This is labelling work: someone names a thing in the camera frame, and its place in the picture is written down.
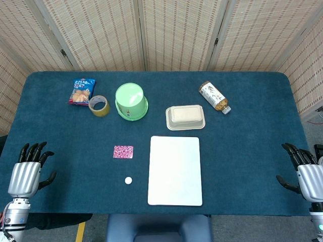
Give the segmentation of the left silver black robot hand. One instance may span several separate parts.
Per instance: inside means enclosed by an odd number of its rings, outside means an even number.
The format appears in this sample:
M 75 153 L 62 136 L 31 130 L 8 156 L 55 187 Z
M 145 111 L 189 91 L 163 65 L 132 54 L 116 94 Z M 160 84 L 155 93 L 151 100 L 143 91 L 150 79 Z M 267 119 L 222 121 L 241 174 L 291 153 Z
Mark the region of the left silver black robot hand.
M 55 154 L 52 151 L 42 152 L 46 144 L 46 141 L 32 146 L 27 143 L 22 147 L 9 183 L 8 193 L 11 197 L 30 199 L 56 178 L 57 172 L 53 171 L 46 180 L 40 181 L 40 173 L 47 158 Z

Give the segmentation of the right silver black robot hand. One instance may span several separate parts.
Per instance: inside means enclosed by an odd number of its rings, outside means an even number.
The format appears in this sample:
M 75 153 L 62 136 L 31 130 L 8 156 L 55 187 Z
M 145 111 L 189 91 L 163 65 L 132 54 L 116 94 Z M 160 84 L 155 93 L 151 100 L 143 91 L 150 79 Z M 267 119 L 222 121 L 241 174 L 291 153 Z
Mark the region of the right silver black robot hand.
M 276 179 L 279 184 L 287 190 L 301 194 L 305 200 L 311 203 L 321 203 L 322 165 L 307 150 L 299 149 L 290 143 L 283 143 L 282 147 L 290 156 L 298 178 L 298 185 L 292 185 L 286 182 L 282 176 L 277 175 Z

